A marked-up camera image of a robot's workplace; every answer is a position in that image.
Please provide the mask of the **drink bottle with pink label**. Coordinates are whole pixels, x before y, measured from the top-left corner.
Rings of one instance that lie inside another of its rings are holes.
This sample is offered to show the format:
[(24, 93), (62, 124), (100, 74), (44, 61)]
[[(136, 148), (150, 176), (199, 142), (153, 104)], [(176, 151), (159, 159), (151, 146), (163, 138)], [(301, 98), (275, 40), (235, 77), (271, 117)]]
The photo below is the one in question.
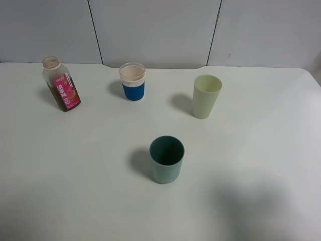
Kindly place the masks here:
[(68, 112), (77, 107), (81, 99), (68, 68), (55, 56), (44, 58), (42, 66), (42, 76), (59, 108)]

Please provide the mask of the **teal plastic cup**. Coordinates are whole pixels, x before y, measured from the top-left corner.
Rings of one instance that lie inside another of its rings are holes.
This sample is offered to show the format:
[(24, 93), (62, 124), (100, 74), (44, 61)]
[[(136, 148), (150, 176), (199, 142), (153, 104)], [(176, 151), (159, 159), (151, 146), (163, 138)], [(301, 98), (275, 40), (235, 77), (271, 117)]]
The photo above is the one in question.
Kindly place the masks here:
[(183, 143), (172, 136), (160, 136), (149, 147), (152, 159), (152, 175), (160, 184), (174, 182), (181, 170), (185, 148)]

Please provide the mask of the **blue sleeved paper cup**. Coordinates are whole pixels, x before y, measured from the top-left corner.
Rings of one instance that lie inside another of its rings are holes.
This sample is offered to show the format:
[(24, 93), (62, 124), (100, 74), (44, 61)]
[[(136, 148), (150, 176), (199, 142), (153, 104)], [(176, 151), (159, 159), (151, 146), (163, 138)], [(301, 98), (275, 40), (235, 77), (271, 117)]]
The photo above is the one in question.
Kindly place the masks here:
[(132, 102), (142, 100), (145, 87), (145, 67), (136, 62), (123, 64), (119, 68), (119, 76), (125, 97)]

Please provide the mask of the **pale green plastic cup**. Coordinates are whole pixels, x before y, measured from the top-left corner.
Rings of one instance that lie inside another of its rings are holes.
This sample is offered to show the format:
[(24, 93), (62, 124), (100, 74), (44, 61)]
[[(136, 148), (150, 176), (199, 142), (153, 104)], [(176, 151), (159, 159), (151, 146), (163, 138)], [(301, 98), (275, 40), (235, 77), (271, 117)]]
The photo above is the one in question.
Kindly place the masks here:
[(222, 89), (222, 82), (213, 75), (200, 75), (194, 81), (193, 116), (198, 119), (209, 117)]

